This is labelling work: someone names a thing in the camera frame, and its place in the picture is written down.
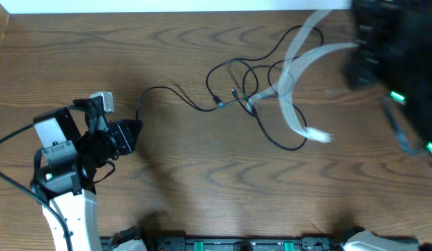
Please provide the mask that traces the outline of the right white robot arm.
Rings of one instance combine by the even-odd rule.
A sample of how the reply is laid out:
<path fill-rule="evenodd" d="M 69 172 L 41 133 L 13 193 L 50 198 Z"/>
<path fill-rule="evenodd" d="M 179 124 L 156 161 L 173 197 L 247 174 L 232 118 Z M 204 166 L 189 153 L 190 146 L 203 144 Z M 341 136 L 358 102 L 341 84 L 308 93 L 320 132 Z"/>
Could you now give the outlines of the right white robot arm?
<path fill-rule="evenodd" d="M 432 157 L 432 1 L 352 0 L 350 11 L 358 48 L 344 66 L 349 88 L 384 86 L 399 146 Z"/>

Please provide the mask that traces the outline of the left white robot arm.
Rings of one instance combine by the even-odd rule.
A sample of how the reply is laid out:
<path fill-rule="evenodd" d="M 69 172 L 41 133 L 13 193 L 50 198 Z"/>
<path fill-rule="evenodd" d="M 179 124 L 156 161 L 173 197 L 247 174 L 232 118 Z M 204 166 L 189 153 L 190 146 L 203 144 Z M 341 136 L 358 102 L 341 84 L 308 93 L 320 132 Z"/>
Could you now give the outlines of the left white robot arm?
<path fill-rule="evenodd" d="M 96 172 L 131 154 L 142 129 L 140 120 L 107 122 L 113 111 L 101 97 L 37 116 L 33 126 L 42 142 L 34 158 L 31 190 L 42 201 L 56 250 L 146 250 L 141 230 L 115 237 L 98 231 Z"/>

